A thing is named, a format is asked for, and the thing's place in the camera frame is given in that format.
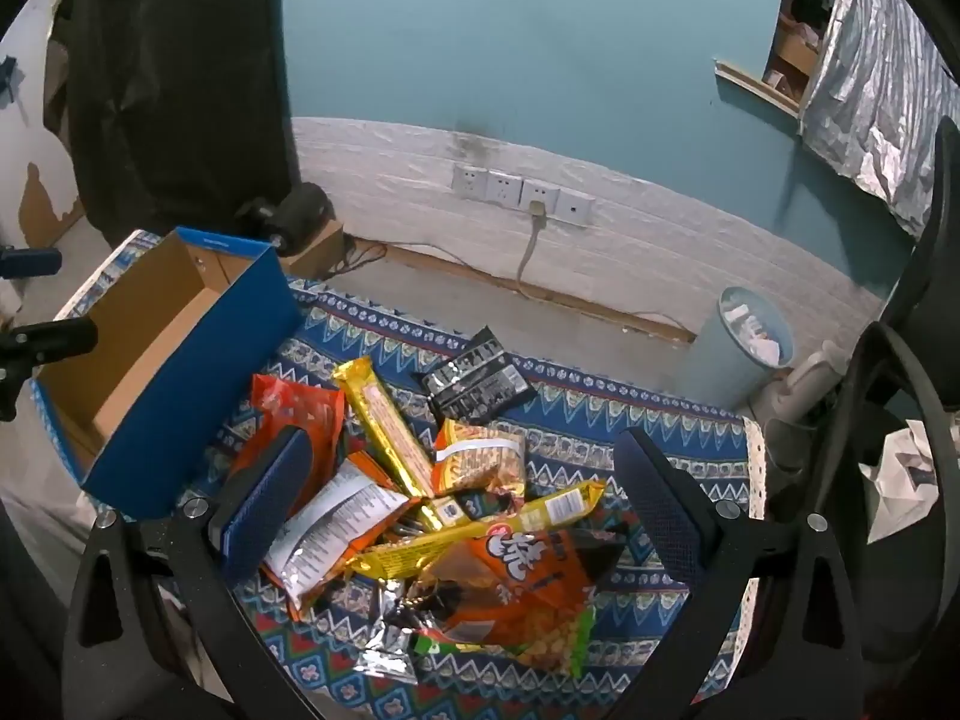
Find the red snack bag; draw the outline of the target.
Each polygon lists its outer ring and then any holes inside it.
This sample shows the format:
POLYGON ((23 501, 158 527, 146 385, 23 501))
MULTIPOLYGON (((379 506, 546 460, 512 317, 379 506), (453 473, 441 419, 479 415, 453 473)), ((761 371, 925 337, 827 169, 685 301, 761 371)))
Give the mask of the red snack bag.
POLYGON ((283 427, 299 427, 308 434, 313 452, 311 470, 293 504, 293 512, 299 511, 334 476, 337 444, 347 410, 345 395, 338 390, 254 374, 251 403, 259 411, 259 427, 231 463, 229 474, 251 466, 283 427))

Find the yellow long snack pack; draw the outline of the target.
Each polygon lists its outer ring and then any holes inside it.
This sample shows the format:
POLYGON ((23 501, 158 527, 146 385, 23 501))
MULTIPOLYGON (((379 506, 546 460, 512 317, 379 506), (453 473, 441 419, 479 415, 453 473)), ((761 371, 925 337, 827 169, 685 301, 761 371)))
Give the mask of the yellow long snack pack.
POLYGON ((453 544, 482 536, 514 536, 569 527, 596 509, 605 483, 590 479, 524 504, 516 514, 492 515, 439 532, 376 544, 347 562, 348 571, 374 580, 407 580, 453 544))

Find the long gold biscuit pack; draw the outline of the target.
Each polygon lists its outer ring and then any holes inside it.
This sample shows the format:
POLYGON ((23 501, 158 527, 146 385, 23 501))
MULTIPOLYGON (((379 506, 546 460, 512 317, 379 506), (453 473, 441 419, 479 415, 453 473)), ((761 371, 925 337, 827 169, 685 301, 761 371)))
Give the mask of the long gold biscuit pack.
POLYGON ((376 376, 373 361, 364 356, 344 362, 334 369, 334 380, 363 427, 368 444, 373 447, 373 457, 392 481, 420 505, 416 516, 428 532, 469 523, 469 516, 454 497, 436 494, 433 462, 427 449, 407 426, 386 385, 376 376))

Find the green bean snack bag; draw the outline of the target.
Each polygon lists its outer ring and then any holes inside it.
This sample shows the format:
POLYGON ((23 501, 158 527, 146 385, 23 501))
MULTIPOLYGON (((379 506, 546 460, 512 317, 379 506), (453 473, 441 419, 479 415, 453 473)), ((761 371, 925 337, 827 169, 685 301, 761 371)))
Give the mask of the green bean snack bag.
POLYGON ((590 606, 581 606, 574 613, 544 608, 516 617, 509 624, 506 634, 519 635, 512 644, 454 640, 423 628, 416 633, 413 650, 418 655, 498 656, 519 667, 579 678, 594 624, 596 612, 590 606))

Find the orange black chips bag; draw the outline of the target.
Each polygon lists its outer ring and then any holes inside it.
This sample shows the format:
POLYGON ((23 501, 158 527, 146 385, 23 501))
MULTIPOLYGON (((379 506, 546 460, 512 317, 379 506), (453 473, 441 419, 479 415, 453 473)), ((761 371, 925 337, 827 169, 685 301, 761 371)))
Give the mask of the orange black chips bag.
POLYGON ((506 629, 516 617, 592 608, 590 597, 617 567, 627 536, 617 525, 467 539, 410 580, 405 613, 419 631, 512 644, 519 635, 506 629))

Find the silver foil snack bag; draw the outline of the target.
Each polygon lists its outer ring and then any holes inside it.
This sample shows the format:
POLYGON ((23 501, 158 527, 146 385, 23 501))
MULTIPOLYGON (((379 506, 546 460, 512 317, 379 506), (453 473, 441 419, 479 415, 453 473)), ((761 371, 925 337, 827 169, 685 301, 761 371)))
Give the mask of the silver foil snack bag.
POLYGON ((415 634, 405 626, 404 596, 402 580, 377 582, 373 622, 353 670, 368 678, 392 679, 415 686, 418 683, 412 656, 415 634))

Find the orange striped snack bag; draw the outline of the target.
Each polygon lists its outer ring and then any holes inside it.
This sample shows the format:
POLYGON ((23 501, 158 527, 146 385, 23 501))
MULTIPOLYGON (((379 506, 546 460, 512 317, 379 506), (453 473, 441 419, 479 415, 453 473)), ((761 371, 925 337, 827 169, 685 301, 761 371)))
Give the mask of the orange striped snack bag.
POLYGON ((526 499, 526 439, 496 427, 446 419, 434 441, 436 494, 487 491, 514 504, 526 499))

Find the black snack bag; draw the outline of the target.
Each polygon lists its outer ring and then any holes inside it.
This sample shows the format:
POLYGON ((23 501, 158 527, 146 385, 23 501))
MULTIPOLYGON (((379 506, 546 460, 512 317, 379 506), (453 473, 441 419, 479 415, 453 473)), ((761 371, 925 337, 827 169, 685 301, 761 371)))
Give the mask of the black snack bag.
POLYGON ((415 380, 439 422, 488 424, 535 397, 532 383, 488 327, 473 335, 459 355, 437 362, 415 380))

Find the orange bag white label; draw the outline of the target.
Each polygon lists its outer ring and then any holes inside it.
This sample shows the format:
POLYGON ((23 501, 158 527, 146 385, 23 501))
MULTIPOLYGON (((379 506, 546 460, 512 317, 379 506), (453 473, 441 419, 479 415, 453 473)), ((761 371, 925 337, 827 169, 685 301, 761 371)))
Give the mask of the orange bag white label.
POLYGON ((325 585, 418 502, 370 454, 348 455, 331 481, 286 520, 263 560, 285 592, 291 617, 302 621, 325 585))

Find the patterned blue tablecloth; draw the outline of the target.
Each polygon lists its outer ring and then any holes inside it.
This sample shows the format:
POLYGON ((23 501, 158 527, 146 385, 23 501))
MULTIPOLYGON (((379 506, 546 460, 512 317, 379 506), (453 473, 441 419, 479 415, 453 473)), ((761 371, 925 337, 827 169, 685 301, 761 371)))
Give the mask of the patterned blue tablecloth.
POLYGON ((262 242, 137 232, 34 396, 99 505, 68 608, 70 718, 715 713, 740 590, 697 663, 645 491, 765 512, 750 419, 515 355, 283 273, 262 242))

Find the black office chair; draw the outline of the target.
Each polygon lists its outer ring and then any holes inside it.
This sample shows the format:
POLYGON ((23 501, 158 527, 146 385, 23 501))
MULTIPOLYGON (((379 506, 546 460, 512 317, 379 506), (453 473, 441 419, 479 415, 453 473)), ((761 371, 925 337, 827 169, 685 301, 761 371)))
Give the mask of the black office chair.
POLYGON ((835 528, 867 707, 958 663, 958 128, 935 132, 931 216, 786 493, 835 528))

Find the blue cardboard box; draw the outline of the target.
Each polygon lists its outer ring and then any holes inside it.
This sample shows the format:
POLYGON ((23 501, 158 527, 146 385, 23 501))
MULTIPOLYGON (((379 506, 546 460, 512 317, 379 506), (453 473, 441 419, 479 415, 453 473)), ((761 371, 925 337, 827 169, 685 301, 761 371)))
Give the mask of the blue cardboard box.
POLYGON ((187 227, 130 234, 60 314, 98 344, 41 367, 37 413, 80 488, 137 520, 167 516, 301 322, 270 244, 187 227))

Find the pale blue waste bin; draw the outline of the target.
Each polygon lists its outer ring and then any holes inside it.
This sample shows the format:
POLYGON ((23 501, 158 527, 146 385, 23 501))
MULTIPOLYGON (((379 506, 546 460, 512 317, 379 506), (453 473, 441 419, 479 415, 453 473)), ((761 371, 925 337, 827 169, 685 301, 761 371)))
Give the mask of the pale blue waste bin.
POLYGON ((683 358, 674 394, 736 411, 793 357, 793 330, 776 305, 752 289, 729 286, 683 358))

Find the black speaker on box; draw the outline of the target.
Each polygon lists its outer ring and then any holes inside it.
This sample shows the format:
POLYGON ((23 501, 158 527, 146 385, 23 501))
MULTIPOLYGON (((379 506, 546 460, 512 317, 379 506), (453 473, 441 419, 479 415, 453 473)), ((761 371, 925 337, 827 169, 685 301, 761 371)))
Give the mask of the black speaker on box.
POLYGON ((317 184, 302 182, 277 203, 265 199, 246 203, 236 215, 236 229, 246 238, 268 242, 278 255, 290 257, 301 254, 332 216, 327 193, 317 184))

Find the silver foil window cover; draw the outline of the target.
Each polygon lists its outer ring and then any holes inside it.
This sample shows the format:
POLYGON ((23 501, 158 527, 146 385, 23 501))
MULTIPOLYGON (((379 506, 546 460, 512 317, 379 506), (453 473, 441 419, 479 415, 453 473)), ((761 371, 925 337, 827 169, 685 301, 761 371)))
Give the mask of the silver foil window cover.
POLYGON ((833 0, 800 139, 912 236, 931 214, 942 117, 958 117, 957 83, 907 0, 833 0))

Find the white wall sockets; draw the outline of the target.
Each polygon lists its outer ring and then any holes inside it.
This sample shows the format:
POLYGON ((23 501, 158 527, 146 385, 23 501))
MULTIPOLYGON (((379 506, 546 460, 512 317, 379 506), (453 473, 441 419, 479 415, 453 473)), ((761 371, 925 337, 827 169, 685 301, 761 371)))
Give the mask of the white wall sockets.
POLYGON ((534 205, 539 205, 547 218, 576 227, 590 225, 596 203, 592 195, 581 190, 459 163, 452 168, 451 188, 462 199, 493 203, 528 215, 534 213, 534 205))

